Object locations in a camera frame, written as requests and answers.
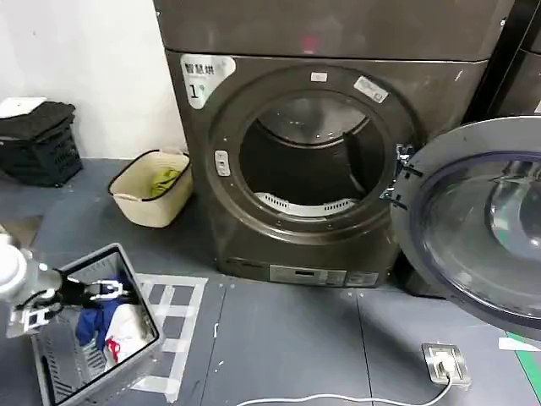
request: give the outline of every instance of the gray basket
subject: gray basket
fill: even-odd
[[[86,283],[125,272],[145,312],[144,323],[154,336],[146,347],[105,373],[105,356],[94,340],[81,347],[75,336],[78,310],[64,310],[32,336],[43,406],[103,405],[150,373],[161,357],[163,334],[120,244],[108,245],[62,270]]]

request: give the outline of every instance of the door hinge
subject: door hinge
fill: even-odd
[[[394,206],[407,210],[406,205],[400,202],[401,196],[395,194],[395,183],[401,171],[408,171],[418,177],[422,177],[423,173],[408,166],[410,158],[413,156],[414,149],[412,145],[396,144],[396,160],[395,160],[395,175],[389,185],[381,193],[380,199],[388,200]]]

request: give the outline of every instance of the yellow cloth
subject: yellow cloth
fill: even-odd
[[[158,197],[163,195],[175,183],[180,172],[172,167],[166,167],[152,178],[150,196]]]

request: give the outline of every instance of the white wall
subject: white wall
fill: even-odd
[[[77,107],[81,156],[185,149],[152,0],[0,0],[0,98]]]

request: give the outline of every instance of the power cord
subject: power cord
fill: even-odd
[[[310,400],[329,398],[329,399],[340,399],[347,400],[354,403],[364,403],[364,402],[379,402],[392,404],[394,406],[432,406],[433,404],[438,403],[450,390],[453,385],[453,374],[455,373],[455,360],[449,354],[439,354],[440,362],[438,366],[441,371],[447,375],[449,382],[445,386],[444,390],[440,392],[438,396],[426,403],[414,404],[414,403],[404,403],[397,402],[396,400],[389,399],[380,399],[380,398],[352,398],[345,395],[337,395],[333,393],[318,393],[316,395],[306,396],[304,398],[263,398],[255,400],[247,400],[237,404],[237,406],[249,406],[251,404],[262,404],[262,403],[301,403],[308,402]]]

